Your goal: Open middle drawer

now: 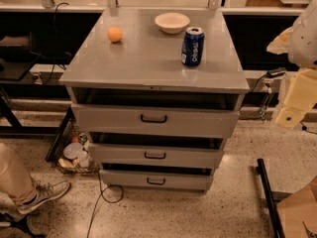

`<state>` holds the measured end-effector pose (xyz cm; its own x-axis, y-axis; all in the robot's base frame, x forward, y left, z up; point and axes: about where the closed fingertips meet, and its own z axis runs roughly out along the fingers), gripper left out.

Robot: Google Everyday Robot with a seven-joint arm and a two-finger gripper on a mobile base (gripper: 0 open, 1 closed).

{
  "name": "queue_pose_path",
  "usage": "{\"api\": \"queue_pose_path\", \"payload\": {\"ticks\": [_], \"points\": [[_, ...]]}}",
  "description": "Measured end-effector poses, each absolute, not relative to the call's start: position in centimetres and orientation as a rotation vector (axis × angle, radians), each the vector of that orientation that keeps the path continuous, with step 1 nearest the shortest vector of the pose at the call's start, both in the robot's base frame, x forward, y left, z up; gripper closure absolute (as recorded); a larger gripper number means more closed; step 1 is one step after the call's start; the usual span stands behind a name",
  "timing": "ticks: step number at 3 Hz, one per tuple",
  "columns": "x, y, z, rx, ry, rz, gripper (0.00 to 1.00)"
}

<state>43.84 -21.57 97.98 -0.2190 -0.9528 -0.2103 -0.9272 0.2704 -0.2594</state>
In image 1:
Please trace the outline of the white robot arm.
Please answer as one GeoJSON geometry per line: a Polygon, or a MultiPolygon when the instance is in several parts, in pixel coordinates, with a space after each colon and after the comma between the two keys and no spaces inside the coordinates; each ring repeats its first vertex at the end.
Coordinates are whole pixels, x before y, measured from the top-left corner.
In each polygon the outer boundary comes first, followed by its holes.
{"type": "Polygon", "coordinates": [[[293,128],[317,103],[317,0],[311,0],[293,25],[270,42],[266,50],[287,54],[288,60],[299,66],[289,79],[274,118],[276,125],[293,128]]]}

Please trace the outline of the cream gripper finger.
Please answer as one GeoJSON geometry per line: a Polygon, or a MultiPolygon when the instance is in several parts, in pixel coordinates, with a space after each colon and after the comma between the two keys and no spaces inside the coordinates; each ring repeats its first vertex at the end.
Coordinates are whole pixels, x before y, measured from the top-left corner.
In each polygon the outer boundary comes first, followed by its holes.
{"type": "Polygon", "coordinates": [[[304,113],[292,107],[281,107],[277,110],[274,123],[283,128],[294,128],[304,118],[304,113]]]}

